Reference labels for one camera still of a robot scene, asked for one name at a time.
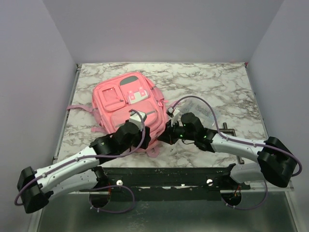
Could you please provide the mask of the pink student backpack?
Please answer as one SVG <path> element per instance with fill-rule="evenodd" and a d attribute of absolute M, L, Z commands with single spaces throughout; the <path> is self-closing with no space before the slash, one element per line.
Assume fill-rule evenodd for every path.
<path fill-rule="evenodd" d="M 129 118 L 129 110 L 134 109 L 147 115 L 145 125 L 150 129 L 151 140 L 147 155 L 159 155 L 159 135 L 168 121 L 166 101 L 155 84 L 140 72 L 125 73 L 103 81 L 95 86 L 92 105 L 70 105 L 67 109 L 80 108 L 89 112 L 98 126 L 92 132 L 113 133 Z"/>

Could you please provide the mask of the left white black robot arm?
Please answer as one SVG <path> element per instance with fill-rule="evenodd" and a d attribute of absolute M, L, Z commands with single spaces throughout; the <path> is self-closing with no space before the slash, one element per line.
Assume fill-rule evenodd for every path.
<path fill-rule="evenodd" d="M 150 139 L 149 127 L 126 121 L 116 132 L 96 138 L 67 159 L 37 170 L 29 166 L 20 173 L 14 204 L 30 214 L 62 194 L 111 190 L 113 186 L 101 164 L 146 149 Z"/>

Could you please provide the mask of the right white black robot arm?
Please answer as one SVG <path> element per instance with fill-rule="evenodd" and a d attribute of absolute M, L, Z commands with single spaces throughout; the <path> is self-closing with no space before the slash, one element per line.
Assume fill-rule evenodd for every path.
<path fill-rule="evenodd" d="M 251 163 L 233 165 L 230 173 L 222 177 L 222 184 L 227 189 L 234 189 L 239 183 L 258 180 L 285 188 L 297 164 L 296 158 L 277 138 L 254 141 L 228 136 L 203 127 L 193 113 L 182 115 L 180 122 L 171 119 L 158 137 L 159 141 L 171 145 L 179 139 L 193 141 L 202 151 L 227 153 L 251 160 Z"/>

